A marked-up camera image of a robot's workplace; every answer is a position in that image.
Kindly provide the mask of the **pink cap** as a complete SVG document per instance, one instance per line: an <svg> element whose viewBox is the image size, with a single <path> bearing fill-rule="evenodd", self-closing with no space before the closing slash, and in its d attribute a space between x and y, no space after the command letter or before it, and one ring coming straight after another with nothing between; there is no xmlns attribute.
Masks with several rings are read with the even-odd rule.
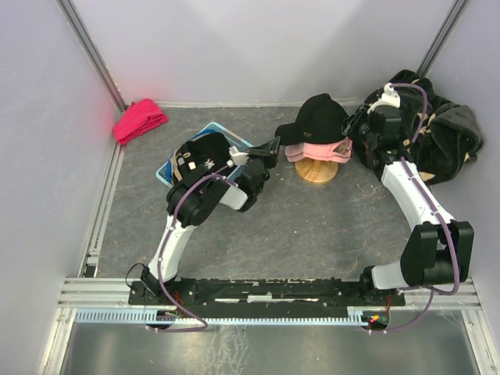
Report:
<svg viewBox="0 0 500 375"><path fill-rule="evenodd" d="M288 156L287 160L288 162L291 163L296 163L300 160L303 159L311 159L311 160L319 160L319 161L324 161L324 162L334 162L334 163L340 163L340 164L345 164L347 163L351 158L350 157L337 157L337 156L331 156L331 157L319 157L319 156L314 156L314 155L292 155Z"/></svg>
<svg viewBox="0 0 500 375"><path fill-rule="evenodd" d="M350 157L352 153L352 141L346 137L345 139L332 144L319 145L311 143L299 143L285 147L285 156L292 155L314 155L319 157Z"/></svg>

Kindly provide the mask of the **black baseball cap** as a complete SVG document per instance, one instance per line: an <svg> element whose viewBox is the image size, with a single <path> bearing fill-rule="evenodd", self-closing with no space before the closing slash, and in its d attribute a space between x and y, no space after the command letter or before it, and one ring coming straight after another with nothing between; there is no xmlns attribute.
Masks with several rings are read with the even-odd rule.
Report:
<svg viewBox="0 0 500 375"><path fill-rule="evenodd" d="M275 130L275 136L280 137L283 146L333 144L345 138L341 126L347 118L344 108L329 94L323 93L307 99L295 121L280 125Z"/></svg>

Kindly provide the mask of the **black NY cap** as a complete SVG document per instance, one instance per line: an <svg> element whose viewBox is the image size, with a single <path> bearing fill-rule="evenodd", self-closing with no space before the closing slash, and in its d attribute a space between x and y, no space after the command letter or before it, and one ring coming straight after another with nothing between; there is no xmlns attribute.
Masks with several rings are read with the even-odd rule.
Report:
<svg viewBox="0 0 500 375"><path fill-rule="evenodd" d="M229 148L226 137L218 132L199 135L184 142L170 158L171 184L180 182L200 165L212 172L220 170L230 159Z"/></svg>

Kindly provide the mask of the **blue perforated plastic basket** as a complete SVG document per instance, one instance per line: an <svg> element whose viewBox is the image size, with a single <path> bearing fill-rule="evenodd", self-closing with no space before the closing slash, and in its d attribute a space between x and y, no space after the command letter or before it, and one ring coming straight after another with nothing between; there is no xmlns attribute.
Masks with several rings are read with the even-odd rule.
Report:
<svg viewBox="0 0 500 375"><path fill-rule="evenodd" d="M220 133L228 141L230 146L234 146L239 152L244 152L248 148L253 147L253 144L246 141L244 138L238 136L233 131L228 130L223 125L217 122L208 123L202 128L195 136L190 138L190 141L195 141L207 134ZM168 188L173 186L173 167L170 161L170 156L167 161L155 172L156 178L166 185Z"/></svg>

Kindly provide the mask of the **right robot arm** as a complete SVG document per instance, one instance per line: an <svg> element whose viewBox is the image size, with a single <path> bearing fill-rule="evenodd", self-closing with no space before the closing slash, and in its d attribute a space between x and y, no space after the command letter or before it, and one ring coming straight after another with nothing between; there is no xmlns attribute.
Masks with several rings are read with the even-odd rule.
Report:
<svg viewBox="0 0 500 375"><path fill-rule="evenodd" d="M411 230L397 261L363 271L359 298L377 305L389 291L426 288L454 295L468 277L474 230L456 220L432 195L411 162L400 136L398 107L386 102L362 104L343 126L362 150L362 160L391 192Z"/></svg>

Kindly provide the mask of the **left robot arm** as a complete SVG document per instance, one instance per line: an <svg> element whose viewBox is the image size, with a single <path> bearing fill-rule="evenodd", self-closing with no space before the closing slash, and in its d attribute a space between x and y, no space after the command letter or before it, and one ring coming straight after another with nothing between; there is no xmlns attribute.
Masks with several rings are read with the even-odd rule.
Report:
<svg viewBox="0 0 500 375"><path fill-rule="evenodd" d="M170 158L172 187L167 193L166 228L153 259L141 273L145 294L157 305L173 295L170 283L194 230L223 204L244 213L257 201L277 165L280 137L244 151L221 133L197 136Z"/></svg>

